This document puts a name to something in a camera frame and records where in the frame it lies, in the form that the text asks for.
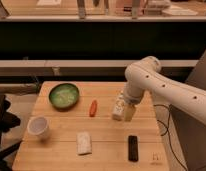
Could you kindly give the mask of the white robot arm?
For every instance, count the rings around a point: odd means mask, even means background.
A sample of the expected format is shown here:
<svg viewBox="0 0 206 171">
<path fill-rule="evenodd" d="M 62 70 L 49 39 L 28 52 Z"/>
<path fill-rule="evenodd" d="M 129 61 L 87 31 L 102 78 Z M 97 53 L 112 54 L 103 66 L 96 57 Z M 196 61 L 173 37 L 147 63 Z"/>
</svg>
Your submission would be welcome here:
<svg viewBox="0 0 206 171">
<path fill-rule="evenodd" d="M 161 75 L 160 70 L 161 63 L 154 56 L 128 65 L 123 90 L 125 102 L 139 104 L 144 91 L 151 91 L 206 125 L 206 91 L 169 79 Z"/>
</svg>

